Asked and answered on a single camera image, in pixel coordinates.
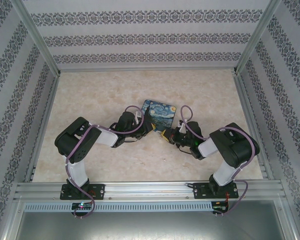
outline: patterned wallpaper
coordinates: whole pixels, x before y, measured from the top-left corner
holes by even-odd
[[[241,77],[300,233],[300,0],[281,2]]]
[[[61,70],[235,67],[268,3],[24,1]]]
[[[15,183],[25,180],[54,81],[11,3],[0,0],[0,227]]]

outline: beige marble surface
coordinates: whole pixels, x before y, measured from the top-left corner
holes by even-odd
[[[176,106],[173,126],[181,118],[180,107],[191,106],[204,136],[231,122],[248,131],[230,70],[62,73],[33,181],[66,181],[65,163],[54,141],[77,117],[108,127],[126,106],[141,107],[146,99]],[[115,149],[95,144],[85,166],[93,182],[187,181],[208,180],[222,160],[219,153],[194,159],[151,132]],[[237,179],[262,179],[256,157]]]

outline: ventilated metal strip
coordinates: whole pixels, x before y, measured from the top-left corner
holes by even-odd
[[[25,213],[62,213],[71,212],[71,202],[34,202],[26,203]],[[100,202],[95,205],[95,212],[201,212],[212,211],[210,201],[196,202]]]

